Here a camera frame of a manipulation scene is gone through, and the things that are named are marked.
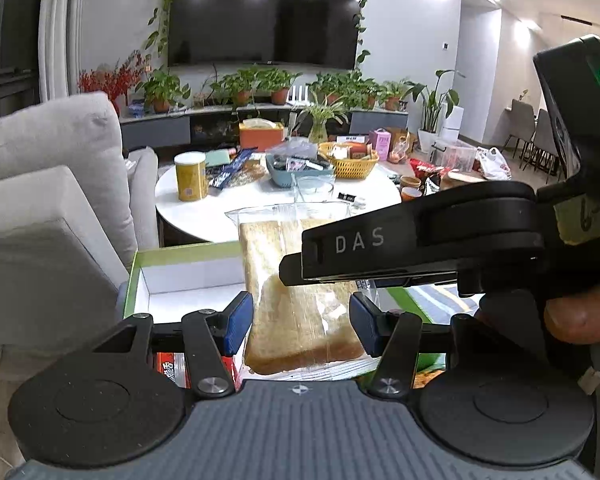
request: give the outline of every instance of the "television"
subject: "television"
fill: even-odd
[[[170,66],[214,62],[351,69],[360,0],[173,0]]]

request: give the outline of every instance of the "human hand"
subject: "human hand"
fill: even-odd
[[[548,301],[544,322],[549,332],[561,341],[600,342],[600,284],[581,294]]]

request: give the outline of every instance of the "wall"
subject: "wall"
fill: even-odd
[[[147,21],[156,1],[83,0],[81,68],[115,64],[139,48],[148,35]],[[408,76],[435,83],[437,69],[453,68],[456,64],[460,5],[461,0],[368,0],[363,38],[364,48],[372,55],[362,65],[365,76],[380,82]],[[443,50],[443,43],[448,43],[448,50]],[[236,68],[219,66],[219,75]],[[306,74],[298,84],[311,82],[320,72],[316,67],[297,68]],[[174,72],[183,82],[189,82],[195,92],[213,69],[198,66]]]
[[[538,111],[541,91],[533,56],[546,48],[537,34],[526,28],[510,12],[502,10],[500,51],[489,116],[482,139],[484,144],[502,146],[507,140],[509,128],[504,108],[511,106],[512,99],[517,99],[523,90],[529,90],[525,101]]]
[[[502,10],[462,6],[454,89],[464,108],[460,134],[482,142],[500,46]]]

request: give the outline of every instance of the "gray sofa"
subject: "gray sofa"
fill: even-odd
[[[0,478],[22,460],[6,421],[13,391],[115,324],[136,250],[158,247],[157,157],[130,159],[128,174],[101,93],[0,119]]]

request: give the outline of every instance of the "white curtain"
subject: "white curtain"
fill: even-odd
[[[41,0],[38,25],[40,100],[76,92],[82,0]]]

